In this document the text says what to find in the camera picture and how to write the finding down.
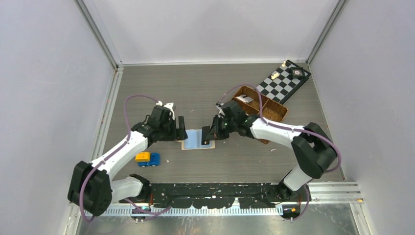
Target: brown woven basket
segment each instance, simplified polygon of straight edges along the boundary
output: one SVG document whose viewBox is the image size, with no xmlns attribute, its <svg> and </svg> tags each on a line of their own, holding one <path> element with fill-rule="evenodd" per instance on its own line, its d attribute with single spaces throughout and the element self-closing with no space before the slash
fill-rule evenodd
<svg viewBox="0 0 415 235">
<path fill-rule="evenodd" d="M 238 96 L 245 94 L 253 99 L 253 101 L 249 103 L 244 103 L 241 100 L 237 99 Z M 284 105 L 277 103 L 276 101 L 269 99 L 268 97 L 261 94 L 262 99 L 262 115 L 264 118 L 269 119 L 271 121 L 282 122 L 287 115 L 288 109 Z M 248 114 L 259 114 L 259 97 L 258 93 L 250 88 L 243 86 L 241 87 L 238 92 L 233 96 L 232 100 L 238 102 L 238 104 L 242 107 L 242 109 Z M 264 144 L 268 144 L 270 141 L 268 140 L 259 140 Z"/>
</svg>

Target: white wall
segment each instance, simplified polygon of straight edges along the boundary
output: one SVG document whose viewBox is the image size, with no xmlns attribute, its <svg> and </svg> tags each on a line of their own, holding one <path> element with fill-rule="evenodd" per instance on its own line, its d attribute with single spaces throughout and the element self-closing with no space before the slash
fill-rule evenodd
<svg viewBox="0 0 415 235">
<path fill-rule="evenodd" d="M 1 2 L 0 234 L 56 235 L 113 69 L 72 0 Z"/>
<path fill-rule="evenodd" d="M 91 1 L 125 64 L 306 60 L 337 2 Z"/>
<path fill-rule="evenodd" d="M 330 133 L 382 235 L 414 234 L 415 2 L 348 1 L 311 65 Z"/>
</svg>

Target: blue toy truck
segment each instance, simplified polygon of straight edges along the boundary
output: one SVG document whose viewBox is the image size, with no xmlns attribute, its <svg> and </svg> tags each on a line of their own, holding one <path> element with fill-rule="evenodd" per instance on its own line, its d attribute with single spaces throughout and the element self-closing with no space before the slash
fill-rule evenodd
<svg viewBox="0 0 415 235">
<path fill-rule="evenodd" d="M 150 161 L 138 163 L 138 165 L 141 166 L 141 167 L 158 166 L 158 165 L 160 165 L 160 154 L 151 153 L 150 154 Z"/>
</svg>

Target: blue notepad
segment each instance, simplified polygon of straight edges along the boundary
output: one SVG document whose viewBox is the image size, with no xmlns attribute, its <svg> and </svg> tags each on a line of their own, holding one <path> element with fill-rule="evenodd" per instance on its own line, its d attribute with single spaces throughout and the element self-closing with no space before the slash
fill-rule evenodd
<svg viewBox="0 0 415 235">
<path fill-rule="evenodd" d="M 182 150 L 215 148 L 215 141 L 202 145 L 202 130 L 186 130 L 187 139 L 182 141 Z"/>
</svg>

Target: black and white checkered board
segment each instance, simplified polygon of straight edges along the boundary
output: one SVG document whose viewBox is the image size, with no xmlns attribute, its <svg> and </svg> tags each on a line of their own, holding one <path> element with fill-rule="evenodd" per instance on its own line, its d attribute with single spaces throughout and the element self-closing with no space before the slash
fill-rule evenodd
<svg viewBox="0 0 415 235">
<path fill-rule="evenodd" d="M 282 65 L 271 73 L 256 88 L 270 99 L 283 104 L 300 88 L 311 75 L 309 71 L 304 70 L 305 77 L 303 79 L 293 79 L 291 77 L 290 68 L 299 67 L 293 62 L 287 60 L 285 66 Z M 272 80 L 272 76 L 279 73 L 279 76 Z"/>
</svg>

